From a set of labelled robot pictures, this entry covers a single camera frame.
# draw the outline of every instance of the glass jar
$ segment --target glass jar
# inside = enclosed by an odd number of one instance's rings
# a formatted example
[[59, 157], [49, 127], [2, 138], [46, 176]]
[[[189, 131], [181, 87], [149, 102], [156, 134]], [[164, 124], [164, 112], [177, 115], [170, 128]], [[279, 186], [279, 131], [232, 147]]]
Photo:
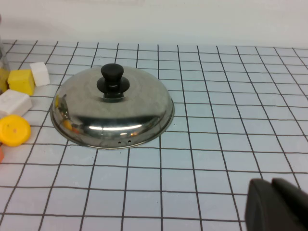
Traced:
[[6, 52], [4, 51], [3, 43], [0, 38], [0, 95], [8, 89], [7, 79], [9, 77], [10, 69], [6, 59]]

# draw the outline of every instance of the toy block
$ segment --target toy block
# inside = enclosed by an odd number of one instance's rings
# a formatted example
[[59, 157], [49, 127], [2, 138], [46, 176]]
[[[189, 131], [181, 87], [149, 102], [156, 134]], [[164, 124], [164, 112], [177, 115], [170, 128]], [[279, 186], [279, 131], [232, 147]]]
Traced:
[[0, 142], [16, 147], [26, 142], [31, 134], [28, 122], [18, 115], [8, 115], [0, 119]]
[[23, 116], [31, 107], [27, 94], [9, 89], [0, 95], [0, 118], [11, 114]]
[[11, 90], [33, 95], [34, 79], [31, 70], [11, 71], [8, 83]]
[[30, 67], [36, 86], [39, 87], [50, 84], [48, 70], [43, 62], [30, 64]]

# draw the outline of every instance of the white cube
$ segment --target white cube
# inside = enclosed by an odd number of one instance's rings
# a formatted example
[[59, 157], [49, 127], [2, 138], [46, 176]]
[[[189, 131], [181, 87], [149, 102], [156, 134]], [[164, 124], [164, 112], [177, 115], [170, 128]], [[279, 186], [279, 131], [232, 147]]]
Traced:
[[37, 87], [50, 84], [48, 70], [43, 62], [30, 64], [30, 68]]
[[30, 96], [15, 90], [0, 95], [0, 118], [14, 114], [23, 116], [32, 107]]

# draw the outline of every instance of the lid rim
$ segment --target lid rim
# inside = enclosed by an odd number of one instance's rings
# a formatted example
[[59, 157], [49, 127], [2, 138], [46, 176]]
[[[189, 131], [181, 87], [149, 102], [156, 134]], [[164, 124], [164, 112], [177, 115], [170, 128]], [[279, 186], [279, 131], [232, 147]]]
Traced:
[[54, 128], [62, 135], [64, 136], [66, 139], [68, 139], [69, 141], [77, 144], [77, 145], [80, 145], [80, 146], [83, 146], [83, 147], [90, 147], [90, 148], [96, 148], [96, 149], [105, 149], [105, 150], [121, 150], [121, 149], [126, 149], [126, 148], [132, 148], [132, 147], [136, 147], [136, 146], [139, 146], [139, 145], [142, 145], [144, 143], [147, 143], [147, 142], [150, 142], [154, 139], [156, 139], [157, 137], [159, 137], [162, 133], [164, 133], [168, 127], [170, 126], [172, 120], [173, 120], [173, 117], [174, 117], [174, 113], [175, 113], [175, 107], [174, 107], [174, 103], [173, 103], [173, 100], [171, 100], [172, 102], [172, 112], [171, 112], [171, 115], [169, 116], [169, 121], [168, 123], [166, 123], [165, 127], [159, 131], [159, 133], [157, 133], [155, 136], [151, 136], [150, 138], [148, 138], [147, 140], [144, 140], [140, 143], [136, 143], [136, 144], [133, 144], [133, 145], [129, 145], [129, 146], [122, 146], [122, 147], [100, 147], [100, 146], [93, 146], [93, 145], [88, 145], [84, 142], [79, 142], [77, 140], [74, 140], [72, 139], [71, 137], [67, 136], [67, 134], [65, 132], [62, 131], [62, 129], [59, 127], [59, 125], [57, 124], [57, 122], [54, 120], [54, 117], [53, 117], [53, 113], [50, 112], [50, 117], [51, 117], [51, 122], [54, 126]]

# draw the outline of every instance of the grid tablecloth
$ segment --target grid tablecloth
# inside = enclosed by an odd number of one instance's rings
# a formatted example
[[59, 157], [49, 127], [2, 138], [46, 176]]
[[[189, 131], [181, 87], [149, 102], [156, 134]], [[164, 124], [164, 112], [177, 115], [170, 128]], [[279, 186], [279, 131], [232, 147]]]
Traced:
[[[2, 146], [0, 230], [244, 231], [251, 178], [284, 178], [308, 192], [308, 50], [4, 41], [10, 68], [45, 62], [25, 114], [31, 137]], [[175, 117], [157, 139], [106, 151], [53, 127], [58, 88], [117, 63], [159, 78]]]

